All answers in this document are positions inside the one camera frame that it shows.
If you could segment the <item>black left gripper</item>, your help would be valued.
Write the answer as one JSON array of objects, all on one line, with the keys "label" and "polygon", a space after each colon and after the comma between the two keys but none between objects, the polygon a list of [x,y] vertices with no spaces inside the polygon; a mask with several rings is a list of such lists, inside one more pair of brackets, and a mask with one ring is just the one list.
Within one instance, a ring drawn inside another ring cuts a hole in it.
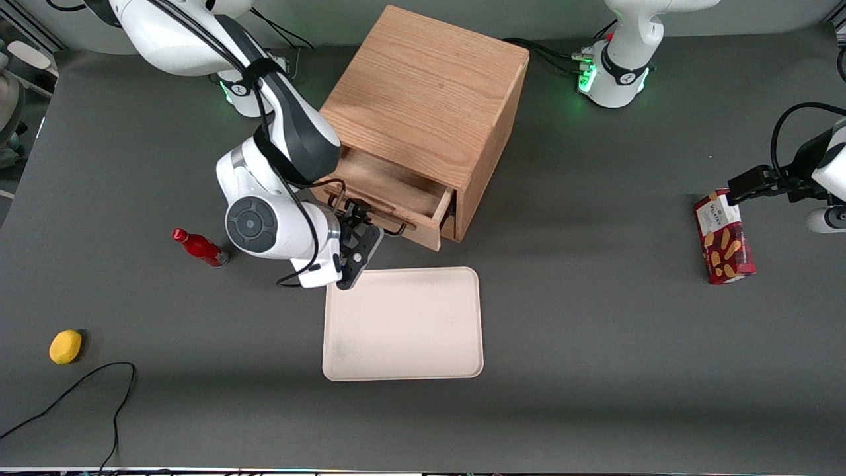
[{"label": "black left gripper", "polygon": [[758,165],[728,181],[727,202],[732,207],[754,198],[770,198],[787,194],[789,202],[804,199],[827,201],[829,193],[813,180],[812,174],[827,153],[833,132],[831,129],[810,139],[798,148],[794,160],[787,166],[788,183],[778,169]]}]

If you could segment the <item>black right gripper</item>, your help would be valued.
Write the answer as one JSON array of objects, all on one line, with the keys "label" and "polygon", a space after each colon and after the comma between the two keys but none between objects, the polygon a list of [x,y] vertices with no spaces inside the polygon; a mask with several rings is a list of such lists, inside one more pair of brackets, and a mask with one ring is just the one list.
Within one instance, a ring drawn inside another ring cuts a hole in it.
[{"label": "black right gripper", "polygon": [[371,258],[384,238],[384,230],[373,225],[371,205],[354,198],[347,198],[342,217],[348,220],[342,224],[340,239],[341,279],[336,283],[339,290],[350,290],[371,262]]}]

